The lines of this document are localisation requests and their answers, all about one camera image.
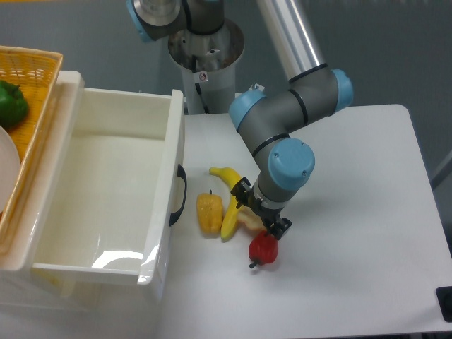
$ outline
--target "white plate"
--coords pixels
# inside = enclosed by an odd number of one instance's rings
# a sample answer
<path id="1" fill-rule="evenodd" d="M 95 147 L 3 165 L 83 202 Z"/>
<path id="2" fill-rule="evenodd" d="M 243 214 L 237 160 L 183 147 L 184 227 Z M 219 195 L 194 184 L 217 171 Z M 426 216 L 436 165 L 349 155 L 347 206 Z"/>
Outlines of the white plate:
<path id="1" fill-rule="evenodd" d="M 0 127 L 0 213 L 13 193 L 19 170 L 20 160 L 16 145 Z"/>

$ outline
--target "green bell pepper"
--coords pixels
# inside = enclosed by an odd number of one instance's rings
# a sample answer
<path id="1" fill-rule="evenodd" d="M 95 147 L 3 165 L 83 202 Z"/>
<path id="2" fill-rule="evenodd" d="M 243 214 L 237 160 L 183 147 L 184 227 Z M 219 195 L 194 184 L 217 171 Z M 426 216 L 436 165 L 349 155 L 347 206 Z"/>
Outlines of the green bell pepper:
<path id="1" fill-rule="evenodd" d="M 28 113 L 28 103 L 19 85 L 0 80 L 0 126 L 4 129 L 21 122 Z"/>

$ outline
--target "cable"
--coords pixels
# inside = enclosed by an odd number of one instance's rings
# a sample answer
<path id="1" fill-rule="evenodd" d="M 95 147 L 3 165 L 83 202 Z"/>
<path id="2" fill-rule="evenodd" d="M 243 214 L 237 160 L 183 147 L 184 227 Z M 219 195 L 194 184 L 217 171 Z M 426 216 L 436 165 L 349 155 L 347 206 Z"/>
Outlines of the cable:
<path id="1" fill-rule="evenodd" d="M 197 59 L 196 55 L 193 55 L 191 57 L 191 71 L 193 72 L 193 74 L 197 73 L 197 70 L 196 70 L 196 59 Z M 204 98 L 202 96 L 201 86 L 199 85 L 199 83 L 195 83 L 195 88 L 196 88 L 196 92 L 199 95 L 199 98 L 201 99 L 201 104 L 203 105 L 204 113 L 205 114 L 210 114 L 210 110 L 208 109 L 207 104 L 204 101 Z"/>

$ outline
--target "silver metal pole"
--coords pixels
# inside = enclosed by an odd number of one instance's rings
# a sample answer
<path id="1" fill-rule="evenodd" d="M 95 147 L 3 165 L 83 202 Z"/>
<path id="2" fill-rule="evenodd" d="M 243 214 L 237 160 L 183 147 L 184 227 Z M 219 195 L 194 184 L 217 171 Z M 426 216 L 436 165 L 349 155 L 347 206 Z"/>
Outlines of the silver metal pole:
<path id="1" fill-rule="evenodd" d="M 298 0 L 257 0 L 287 79 L 325 63 Z"/>

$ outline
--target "white plastic drawer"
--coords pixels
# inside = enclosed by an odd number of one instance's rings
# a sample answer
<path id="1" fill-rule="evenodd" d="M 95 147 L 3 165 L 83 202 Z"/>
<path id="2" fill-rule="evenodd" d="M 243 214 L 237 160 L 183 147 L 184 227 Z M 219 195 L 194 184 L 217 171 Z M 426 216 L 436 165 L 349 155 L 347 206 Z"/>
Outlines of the white plastic drawer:
<path id="1" fill-rule="evenodd" d="M 176 90 L 84 90 L 33 269 L 65 280 L 163 284 L 166 264 L 157 263 L 167 260 L 181 182 L 182 105 Z"/>

